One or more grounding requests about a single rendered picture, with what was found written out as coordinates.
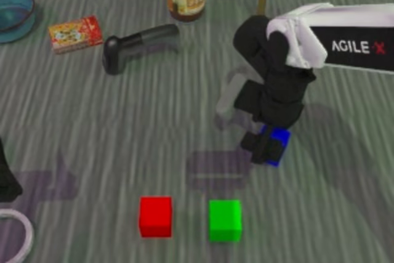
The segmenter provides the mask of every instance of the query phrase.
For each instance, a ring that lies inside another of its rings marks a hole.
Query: red x logo
[[[385,55],[386,50],[384,48],[384,42],[375,41],[374,46],[372,48],[375,50],[375,54],[377,55]]]

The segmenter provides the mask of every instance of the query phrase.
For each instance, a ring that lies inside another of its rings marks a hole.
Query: black object
[[[22,186],[8,167],[0,139],[0,203],[11,203],[22,193]]]
[[[178,49],[179,29],[174,24],[154,27],[130,36],[111,36],[104,42],[103,66],[109,75],[121,74],[126,58],[141,53],[152,46],[170,46]]]
[[[313,70],[286,65],[289,43],[280,32],[267,39],[269,21],[263,15],[252,16],[235,33],[235,49],[264,80],[264,84],[248,81],[235,108],[251,113],[256,122],[289,129],[299,119],[305,91],[316,76]]]
[[[326,63],[394,72],[394,28],[311,29],[328,52]]]
[[[272,139],[273,126],[267,126],[266,130],[259,135],[247,132],[241,141],[241,148],[252,152],[251,162],[264,164],[267,161],[278,163],[285,147],[280,140]]]

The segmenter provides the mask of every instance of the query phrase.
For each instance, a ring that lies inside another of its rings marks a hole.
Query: bowl
[[[35,8],[34,0],[0,0],[0,43],[28,34],[36,21]]]

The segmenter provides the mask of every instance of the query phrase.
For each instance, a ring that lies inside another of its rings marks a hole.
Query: green cube
[[[242,210],[240,200],[209,201],[209,240],[215,243],[241,240]]]

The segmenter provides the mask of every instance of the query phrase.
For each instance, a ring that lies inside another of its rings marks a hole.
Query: red box
[[[143,196],[140,199],[139,229],[144,238],[172,236],[172,199],[169,196]]]

